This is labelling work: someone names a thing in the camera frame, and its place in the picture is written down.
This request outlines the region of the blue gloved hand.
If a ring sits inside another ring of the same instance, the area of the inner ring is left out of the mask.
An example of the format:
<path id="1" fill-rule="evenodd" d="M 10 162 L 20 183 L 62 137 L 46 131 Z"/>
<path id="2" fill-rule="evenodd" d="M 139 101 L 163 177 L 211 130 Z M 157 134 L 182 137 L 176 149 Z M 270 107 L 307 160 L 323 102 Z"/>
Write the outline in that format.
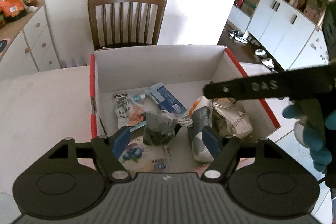
<path id="1" fill-rule="evenodd" d="M 284 108 L 282 115 L 286 119 L 297 120 L 294 125 L 294 133 L 299 136 L 295 137 L 296 140 L 309 149 L 315 170 L 324 172 L 332 161 L 331 152 L 325 147 L 318 131 L 311 126 L 301 106 L 298 103 L 291 104 Z"/>

